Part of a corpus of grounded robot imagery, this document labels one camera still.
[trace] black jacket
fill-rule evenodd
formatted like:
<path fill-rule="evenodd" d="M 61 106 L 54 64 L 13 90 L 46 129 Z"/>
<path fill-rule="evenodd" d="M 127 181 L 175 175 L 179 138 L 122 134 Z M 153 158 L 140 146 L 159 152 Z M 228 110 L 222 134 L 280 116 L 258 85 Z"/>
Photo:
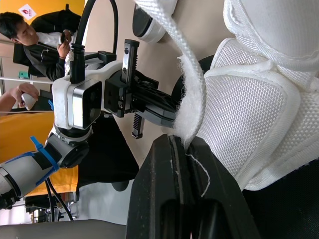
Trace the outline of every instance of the black jacket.
<path fill-rule="evenodd" d="M 66 29 L 76 32 L 80 18 L 69 10 L 62 10 L 37 17 L 31 26 L 36 32 L 43 33 L 62 33 Z M 57 49 L 38 43 L 24 46 L 24 52 L 32 65 L 50 80 L 64 76 L 64 60 L 59 58 Z"/>

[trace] white strap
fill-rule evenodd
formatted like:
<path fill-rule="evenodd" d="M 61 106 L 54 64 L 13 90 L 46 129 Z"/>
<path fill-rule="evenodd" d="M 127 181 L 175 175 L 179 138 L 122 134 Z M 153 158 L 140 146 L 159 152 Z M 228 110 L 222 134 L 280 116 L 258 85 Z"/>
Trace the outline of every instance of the white strap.
<path fill-rule="evenodd" d="M 190 49 L 184 35 L 170 14 L 165 11 L 165 0 L 135 0 L 136 4 L 155 19 L 171 36 L 183 53 L 180 58 L 185 73 L 185 97 L 183 98 L 175 121 L 174 134 L 181 137 L 188 148 L 196 137 L 204 119 L 206 107 L 206 85 L 202 69 Z"/>

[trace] gray surface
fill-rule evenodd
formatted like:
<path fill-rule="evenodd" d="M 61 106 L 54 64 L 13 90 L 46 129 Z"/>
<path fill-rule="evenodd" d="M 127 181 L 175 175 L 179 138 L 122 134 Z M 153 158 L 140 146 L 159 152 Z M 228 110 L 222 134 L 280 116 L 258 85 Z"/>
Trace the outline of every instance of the gray surface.
<path fill-rule="evenodd" d="M 126 225 L 133 181 L 123 192 L 111 183 L 95 183 L 80 188 L 79 219 L 98 219 Z"/>
<path fill-rule="evenodd" d="M 125 226 L 84 220 L 0 227 L 1 239 L 124 239 Z"/>

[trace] blue cable tie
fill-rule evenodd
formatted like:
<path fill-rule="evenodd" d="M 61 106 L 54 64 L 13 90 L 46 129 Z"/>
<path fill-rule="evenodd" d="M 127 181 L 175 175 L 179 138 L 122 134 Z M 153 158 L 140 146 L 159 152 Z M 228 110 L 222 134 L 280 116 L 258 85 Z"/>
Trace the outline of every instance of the blue cable tie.
<path fill-rule="evenodd" d="M 39 143 L 34 136 L 30 137 L 31 141 L 34 143 L 36 150 L 38 150 L 40 153 L 42 153 L 52 164 L 54 168 L 54 172 L 57 172 L 59 170 L 58 164 L 55 162 L 55 160 L 52 158 L 52 156 L 43 148 L 43 145 Z"/>
<path fill-rule="evenodd" d="M 54 106 L 53 106 L 53 102 L 52 102 L 52 100 L 49 100 L 48 102 L 49 102 L 49 105 L 51 106 L 51 110 L 53 110 L 53 111 L 54 111 Z"/>

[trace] white shirt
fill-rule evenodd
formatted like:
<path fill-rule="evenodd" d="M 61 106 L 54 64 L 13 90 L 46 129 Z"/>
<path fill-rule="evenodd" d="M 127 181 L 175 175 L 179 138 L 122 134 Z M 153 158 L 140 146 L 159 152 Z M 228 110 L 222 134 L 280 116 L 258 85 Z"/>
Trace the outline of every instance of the white shirt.
<path fill-rule="evenodd" d="M 61 35 L 60 32 L 52 32 L 52 33 L 43 33 L 43 32 L 37 32 L 36 33 L 39 37 L 39 42 L 57 48 L 59 44 L 61 44 Z M 71 37 L 71 43 L 74 43 L 76 39 L 76 32 Z"/>

